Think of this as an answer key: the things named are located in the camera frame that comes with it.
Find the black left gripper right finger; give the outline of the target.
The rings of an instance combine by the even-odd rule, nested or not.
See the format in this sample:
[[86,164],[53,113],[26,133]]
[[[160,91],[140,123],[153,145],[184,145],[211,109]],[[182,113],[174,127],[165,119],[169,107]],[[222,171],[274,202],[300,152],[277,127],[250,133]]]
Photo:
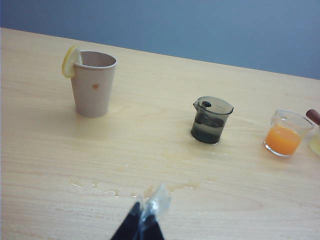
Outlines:
[[159,220],[168,211],[171,204],[171,194],[162,183],[152,193],[142,206],[140,216],[141,240],[164,240]]

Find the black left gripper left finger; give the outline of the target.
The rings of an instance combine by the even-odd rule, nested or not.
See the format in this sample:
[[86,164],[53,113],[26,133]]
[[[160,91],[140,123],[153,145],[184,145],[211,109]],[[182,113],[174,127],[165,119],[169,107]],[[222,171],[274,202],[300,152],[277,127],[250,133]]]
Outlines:
[[136,201],[121,225],[115,231],[111,240],[138,240],[140,220],[142,215],[141,203]]

